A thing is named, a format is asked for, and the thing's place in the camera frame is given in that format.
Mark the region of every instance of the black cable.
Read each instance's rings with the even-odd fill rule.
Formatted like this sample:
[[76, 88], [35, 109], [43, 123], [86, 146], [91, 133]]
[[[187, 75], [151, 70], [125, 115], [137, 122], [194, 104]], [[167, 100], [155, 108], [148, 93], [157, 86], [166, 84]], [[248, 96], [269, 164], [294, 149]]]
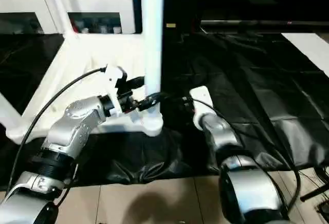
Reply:
[[54, 100], [56, 98], [58, 98], [65, 90], [67, 90], [68, 88], [70, 88], [72, 85], [74, 85], [75, 83], [77, 83], [79, 80], [95, 73], [95, 72], [105, 72], [106, 70], [106, 67], [102, 67], [102, 68], [98, 68], [98, 69], [95, 69], [95, 70], [92, 70], [92, 71], [89, 71], [83, 75], [81, 75], [80, 77], [74, 79], [73, 81], [71, 81], [70, 83], [68, 83], [67, 85], [65, 85], [60, 91], [58, 91], [48, 102], [47, 104], [40, 110], [40, 112], [36, 115], [36, 117], [33, 119], [31, 125], [29, 126], [26, 134], [24, 135], [23, 139], [22, 139], [22, 142], [21, 142], [21, 145], [17, 151], [17, 154], [16, 154], [16, 157], [15, 157], [15, 160], [14, 160], [14, 164], [12, 166], [12, 170], [11, 170], [11, 174], [10, 174], [10, 178], [9, 178], [9, 182], [8, 182], [8, 186], [7, 186], [7, 190], [6, 190], [6, 195], [9, 193], [10, 189], [11, 189], [11, 186], [12, 186], [12, 181], [13, 181], [13, 177], [14, 177], [14, 174], [15, 174], [15, 170], [16, 170], [16, 167], [17, 167], [17, 162], [19, 160], [19, 157], [21, 155], [21, 152], [22, 152], [22, 148], [24, 146], [24, 144], [26, 143], [29, 135], [31, 134], [35, 124], [37, 123], [37, 121], [39, 120], [39, 118], [41, 117], [41, 115], [44, 113], [44, 111], [54, 102]]
[[[299, 172], [299, 174], [303, 175], [305, 178], [307, 178], [309, 181], [311, 181], [317, 188], [320, 188], [318, 184], [315, 183], [314, 180], [312, 180], [308, 175], [304, 174], [303, 172]], [[322, 193], [324, 196], [324, 199], [329, 200], [329, 197], [327, 196], [327, 194], [324, 192]]]
[[[208, 108], [212, 109], [219, 117], [225, 119], [224, 115], [221, 112], [219, 112], [216, 108], [212, 107], [211, 105], [209, 105], [206, 102], [203, 102], [201, 100], [194, 99], [192, 97], [183, 97], [182, 99], [185, 102], [193, 102], [193, 101], [195, 101], [195, 102], [202, 103], [203, 105], [205, 105]], [[233, 124], [231, 124], [227, 120], [226, 120], [226, 122], [232, 127], [232, 129], [234, 130], [234, 132], [238, 136], [240, 136], [240, 134], [244, 134], [244, 135], [246, 134], [245, 132], [243, 132], [243, 131], [239, 130], [238, 128], [236, 128]], [[286, 156], [285, 156], [286, 153], [284, 151], [282, 151], [281, 149], [277, 148], [275, 145], [273, 145], [273, 144], [271, 144], [269, 142], [267, 142], [267, 144], [269, 144], [274, 150], [276, 150], [276, 152], [280, 155], [280, 157], [282, 157], [284, 159], [284, 161], [289, 166], [289, 168], [294, 172], [295, 177], [296, 177], [296, 190], [295, 190], [295, 193], [294, 193], [293, 197], [291, 198], [291, 200], [290, 200], [290, 202], [289, 202], [289, 204], [287, 206], [287, 213], [289, 213], [292, 210], [293, 206], [295, 205], [295, 203], [297, 201], [297, 198], [298, 198], [298, 196], [300, 194], [301, 178], [300, 178], [300, 175], [298, 173], [298, 170], [297, 170], [296, 166], [293, 163], [293, 160], [292, 160], [291, 156], [287, 153], [288, 158], [286, 158]]]
[[70, 179], [70, 183], [68, 184], [68, 186], [67, 186], [67, 188], [66, 188], [66, 191], [65, 191], [65, 193], [64, 193], [64, 195], [63, 195], [63, 197], [61, 198], [61, 200], [57, 203], [57, 207], [59, 208], [60, 207], [60, 205], [64, 202], [64, 200], [66, 199], [66, 197], [67, 197], [67, 195], [68, 195], [68, 193], [70, 192], [70, 190], [71, 190], [71, 188], [72, 188], [72, 186], [73, 186], [73, 184], [74, 184], [74, 180], [76, 179], [76, 175], [77, 175], [77, 171], [78, 171], [78, 164], [76, 165], [76, 168], [75, 168], [75, 170], [74, 170], [74, 172], [72, 173], [72, 177], [71, 177], [71, 179]]

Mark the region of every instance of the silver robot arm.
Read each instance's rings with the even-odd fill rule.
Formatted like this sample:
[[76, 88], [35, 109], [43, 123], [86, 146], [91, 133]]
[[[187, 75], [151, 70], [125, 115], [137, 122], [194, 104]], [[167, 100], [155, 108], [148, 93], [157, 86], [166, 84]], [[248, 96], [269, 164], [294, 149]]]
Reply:
[[200, 126], [220, 170], [220, 198], [226, 219], [234, 224], [290, 223], [270, 176], [256, 164], [231, 126], [214, 113]]
[[90, 132], [109, 116], [104, 107], [113, 107], [108, 97], [90, 97], [66, 108], [0, 205], [0, 223], [55, 223], [58, 207], [53, 201], [71, 178]]

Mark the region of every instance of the black tarp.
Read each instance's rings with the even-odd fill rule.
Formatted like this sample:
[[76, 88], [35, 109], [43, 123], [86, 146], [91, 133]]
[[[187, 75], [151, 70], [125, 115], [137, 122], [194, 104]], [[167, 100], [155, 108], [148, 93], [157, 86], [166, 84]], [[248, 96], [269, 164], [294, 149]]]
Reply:
[[[20, 62], [26, 59], [24, 71], [29, 68], [40, 73], [42, 69], [44, 73], [47, 66], [36, 68], [47, 58], [45, 54], [56, 53], [61, 36], [30, 40], [31, 47], [24, 43], [20, 54], [12, 53], [17, 56], [12, 66], [18, 61], [19, 72]], [[37, 44], [42, 45], [38, 52], [34, 49]], [[14, 70], [1, 75], [1, 92], [13, 74]], [[27, 95], [26, 85], [27, 81], [17, 85], [13, 95]], [[180, 42], [164, 38], [162, 90], [184, 96], [201, 85], [208, 87], [214, 106], [228, 121], [253, 136], [241, 138], [264, 168], [288, 169], [268, 143], [292, 153], [300, 169], [329, 164], [329, 79], [280, 34], [193, 34]], [[77, 185], [146, 183], [215, 174], [215, 162], [211, 161], [203, 133], [193, 126], [187, 108], [164, 102], [161, 112], [164, 128], [157, 137], [142, 133], [90, 136], [79, 158]], [[35, 139], [25, 146], [19, 170], [42, 142], [42, 138]], [[3, 133], [0, 185], [8, 180], [16, 149]]]

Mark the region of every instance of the white pole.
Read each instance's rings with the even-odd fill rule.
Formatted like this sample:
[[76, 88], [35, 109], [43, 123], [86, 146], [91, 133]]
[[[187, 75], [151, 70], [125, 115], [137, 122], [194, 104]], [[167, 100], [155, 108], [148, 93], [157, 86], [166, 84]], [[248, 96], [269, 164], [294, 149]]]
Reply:
[[70, 19], [68, 17], [68, 14], [66, 12], [66, 9], [64, 7], [63, 1], [62, 0], [54, 0], [55, 6], [58, 10], [58, 14], [60, 16], [60, 20], [64, 29], [64, 34], [73, 32], [73, 28], [70, 22]]
[[24, 119], [16, 109], [0, 93], [0, 123], [8, 129], [14, 129], [24, 124]]
[[[145, 40], [146, 96], [160, 92], [163, 0], [142, 0], [143, 36]], [[160, 115], [160, 106], [148, 109], [150, 117]]]

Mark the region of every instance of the tile floor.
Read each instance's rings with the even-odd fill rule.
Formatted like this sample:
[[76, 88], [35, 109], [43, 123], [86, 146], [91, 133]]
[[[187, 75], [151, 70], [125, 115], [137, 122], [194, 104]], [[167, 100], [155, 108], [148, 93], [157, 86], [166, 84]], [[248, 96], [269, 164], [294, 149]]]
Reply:
[[[292, 172], [270, 173], [290, 199], [294, 192]], [[303, 170], [302, 192], [322, 185], [312, 169]], [[103, 185], [74, 188], [62, 204], [56, 224], [227, 224], [218, 198], [218, 177], [158, 180], [145, 185]], [[326, 223], [316, 212], [324, 200], [316, 197], [297, 202], [290, 214], [295, 224]]]

